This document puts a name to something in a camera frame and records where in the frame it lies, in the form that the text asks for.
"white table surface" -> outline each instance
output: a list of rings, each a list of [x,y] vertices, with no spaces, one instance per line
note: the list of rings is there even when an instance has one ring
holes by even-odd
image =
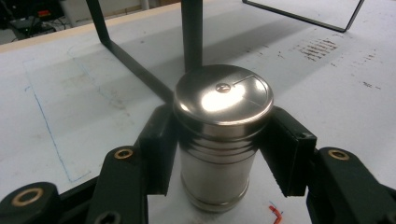
[[[206,1],[204,63],[261,75],[318,148],[360,157],[396,188],[396,1],[367,0],[339,34],[241,1]],[[108,21],[111,38],[173,89],[183,75],[179,5]],[[60,192],[95,176],[106,153],[131,145],[163,102],[103,47],[92,25],[0,46],[0,199],[49,181]],[[177,153],[167,197],[149,196],[150,223],[310,223],[305,198],[283,198],[256,155],[245,199],[206,214],[187,200]]]

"black metal frame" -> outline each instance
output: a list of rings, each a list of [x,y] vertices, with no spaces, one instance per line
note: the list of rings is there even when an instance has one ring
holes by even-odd
[[[131,72],[140,78],[166,103],[173,102],[173,93],[158,78],[138,63],[125,50],[114,43],[108,34],[98,0],[87,0],[92,20],[102,44],[110,50]],[[203,59],[203,1],[181,1],[184,59],[186,72],[202,66]]]
[[[315,20],[309,19],[307,17],[303,17],[303,16],[299,16],[299,15],[296,15],[296,14],[292,14],[292,13],[289,13],[287,11],[280,10],[280,9],[277,9],[277,8],[274,8],[274,7],[264,6],[264,5],[261,5],[261,4],[255,3],[255,2],[251,2],[251,1],[248,1],[248,0],[242,0],[242,2],[247,4],[247,5],[250,5],[250,6],[253,6],[253,7],[258,7],[258,8],[264,9],[264,10],[268,10],[268,11],[272,11],[272,12],[275,12],[277,14],[280,14],[280,15],[283,15],[283,16],[287,16],[287,17],[293,18],[293,19],[298,20],[298,21],[308,22],[310,24],[313,24],[313,25],[316,25],[316,26],[320,26],[320,27],[323,27],[323,28],[326,28],[326,29],[330,29],[330,30],[333,30],[333,31],[336,31],[336,32],[345,33],[352,26],[352,23],[355,20],[356,16],[358,15],[359,10],[361,9],[361,6],[363,5],[364,0],[360,0],[359,3],[356,5],[356,8],[355,8],[355,10],[354,10],[351,18],[349,19],[349,22],[348,22],[348,24],[347,24],[347,26],[345,28],[334,26],[334,25],[331,25],[329,23],[325,23],[325,22],[322,22],[322,21],[315,21]]]

